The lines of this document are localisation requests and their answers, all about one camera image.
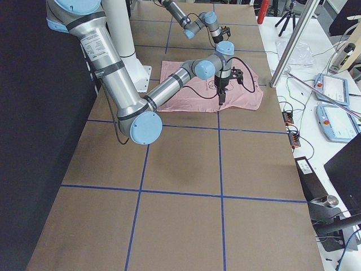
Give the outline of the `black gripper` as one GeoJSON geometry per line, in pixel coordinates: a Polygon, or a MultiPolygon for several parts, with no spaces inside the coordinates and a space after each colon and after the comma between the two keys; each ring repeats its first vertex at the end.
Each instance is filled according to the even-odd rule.
{"type": "Polygon", "coordinates": [[[221,41],[223,41],[223,30],[216,30],[213,32],[213,42],[215,44],[220,43],[221,41]]]}
{"type": "Polygon", "coordinates": [[[214,75],[214,84],[218,89],[218,104],[223,105],[226,100],[225,87],[229,84],[231,76],[231,68],[220,70],[214,75]]]}

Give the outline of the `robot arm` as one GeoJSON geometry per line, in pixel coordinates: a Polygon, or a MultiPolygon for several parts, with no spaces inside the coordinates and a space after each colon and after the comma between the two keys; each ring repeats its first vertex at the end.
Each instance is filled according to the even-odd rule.
{"type": "Polygon", "coordinates": [[[184,35],[189,39],[193,39],[203,28],[208,31],[208,37],[212,38],[215,44],[224,40],[224,35],[231,37],[230,28],[219,25],[217,16],[214,11],[201,12],[194,14],[193,12],[186,15],[175,1],[153,1],[155,5],[165,8],[172,17],[183,28],[184,35]]]}
{"type": "Polygon", "coordinates": [[[76,36],[92,67],[117,106],[116,130],[140,145],[153,143],[161,134],[156,110],[194,77],[207,80],[230,74],[234,44],[223,39],[214,12],[190,20],[174,1],[161,1],[183,28],[187,38],[209,30],[215,51],[205,59],[188,60],[161,84],[141,97],[137,86],[148,72],[135,55],[129,14],[124,1],[47,1],[49,28],[76,36]]]}

